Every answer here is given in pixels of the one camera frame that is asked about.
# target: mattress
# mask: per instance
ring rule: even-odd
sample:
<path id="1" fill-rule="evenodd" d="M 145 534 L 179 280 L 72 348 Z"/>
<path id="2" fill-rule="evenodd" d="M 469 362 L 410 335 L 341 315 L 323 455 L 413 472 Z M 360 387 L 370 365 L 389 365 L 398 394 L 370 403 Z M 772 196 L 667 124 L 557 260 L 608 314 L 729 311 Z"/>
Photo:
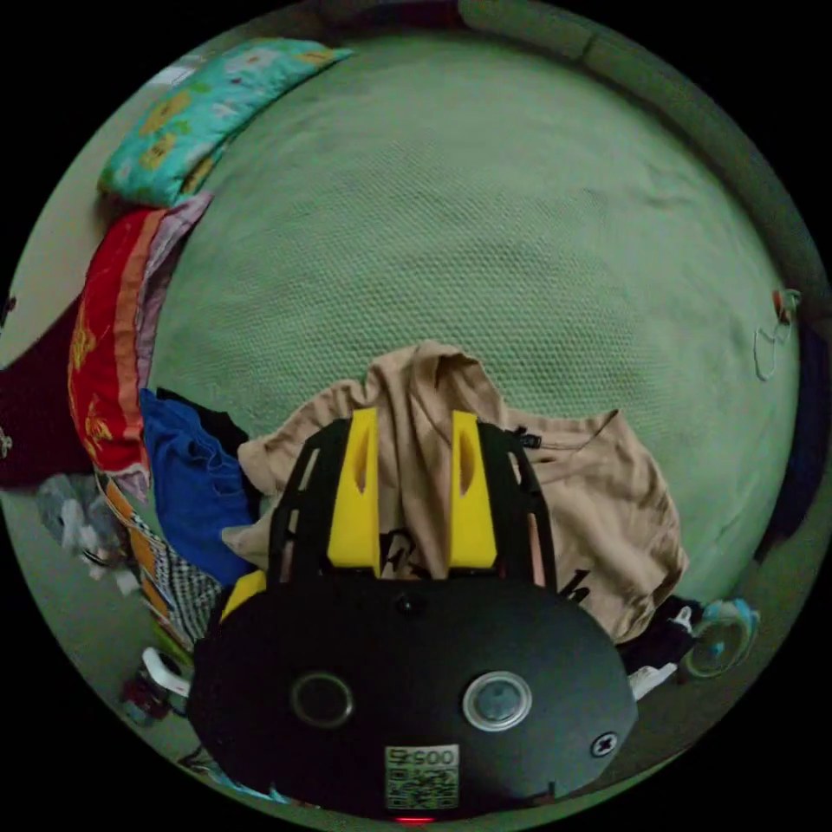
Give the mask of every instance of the mattress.
<path id="1" fill-rule="evenodd" d="M 797 398 L 797 338 L 767 383 L 755 373 L 781 281 L 751 221 L 655 117 L 576 68 L 468 32 L 348 45 L 207 180 L 151 389 L 253 436 L 376 355 L 456 344 L 513 407 L 620 408 L 679 510 L 678 593 L 726 594 L 777 500 Z"/>

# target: cable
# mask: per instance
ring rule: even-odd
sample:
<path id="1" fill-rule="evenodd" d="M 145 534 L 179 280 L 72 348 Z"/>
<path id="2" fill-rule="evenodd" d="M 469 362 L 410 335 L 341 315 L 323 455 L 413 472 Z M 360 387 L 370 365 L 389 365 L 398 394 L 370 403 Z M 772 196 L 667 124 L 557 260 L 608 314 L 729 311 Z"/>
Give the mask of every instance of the cable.
<path id="1" fill-rule="evenodd" d="M 801 294 L 794 289 L 786 289 L 784 292 L 774 293 L 774 308 L 777 314 L 777 324 L 774 331 L 769 335 L 762 327 L 757 327 L 754 331 L 754 368 L 757 371 L 757 377 L 761 381 L 768 381 L 774 376 L 777 371 L 777 347 L 783 347 L 788 343 L 791 337 L 792 322 L 797 312 L 797 307 L 800 305 Z M 778 336 L 781 329 L 785 328 L 785 337 Z M 757 354 L 757 344 L 760 335 L 771 344 L 771 370 L 764 373 L 760 369 L 760 357 Z"/>

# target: red cloth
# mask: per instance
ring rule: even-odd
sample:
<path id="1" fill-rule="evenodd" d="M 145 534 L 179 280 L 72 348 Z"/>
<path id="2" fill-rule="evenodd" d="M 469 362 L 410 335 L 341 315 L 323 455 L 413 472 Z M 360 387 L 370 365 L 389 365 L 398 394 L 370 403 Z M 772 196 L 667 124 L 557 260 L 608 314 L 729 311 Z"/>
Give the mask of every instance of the red cloth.
<path id="1" fill-rule="evenodd" d="M 151 242 L 165 210 L 119 219 L 93 256 L 69 354 L 69 407 L 81 443 L 112 475 L 149 464 L 141 439 L 136 310 Z"/>
<path id="2" fill-rule="evenodd" d="M 0 370 L 0 488 L 30 488 L 55 474 L 92 471 L 67 402 L 67 355 L 80 300 Z"/>

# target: screw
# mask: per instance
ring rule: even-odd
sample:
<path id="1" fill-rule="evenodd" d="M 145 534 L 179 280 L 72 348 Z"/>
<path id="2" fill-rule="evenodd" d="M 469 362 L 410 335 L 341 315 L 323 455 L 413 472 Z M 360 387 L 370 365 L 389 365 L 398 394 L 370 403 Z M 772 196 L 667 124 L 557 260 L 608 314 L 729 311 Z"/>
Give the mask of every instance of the screw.
<path id="1" fill-rule="evenodd" d="M 593 757 L 605 757 L 611 754 L 618 747 L 618 734 L 614 731 L 607 731 L 601 734 L 593 743 L 590 753 Z"/>

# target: blue shirt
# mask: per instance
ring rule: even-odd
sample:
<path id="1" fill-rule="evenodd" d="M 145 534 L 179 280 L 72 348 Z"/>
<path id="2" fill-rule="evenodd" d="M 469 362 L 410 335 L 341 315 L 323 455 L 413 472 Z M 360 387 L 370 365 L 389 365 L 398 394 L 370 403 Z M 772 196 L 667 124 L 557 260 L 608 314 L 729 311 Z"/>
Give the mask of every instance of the blue shirt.
<path id="1" fill-rule="evenodd" d="M 223 543 L 222 529 L 253 523 L 243 471 L 175 400 L 139 391 L 156 514 L 168 542 L 194 566 L 230 586 L 255 567 Z"/>

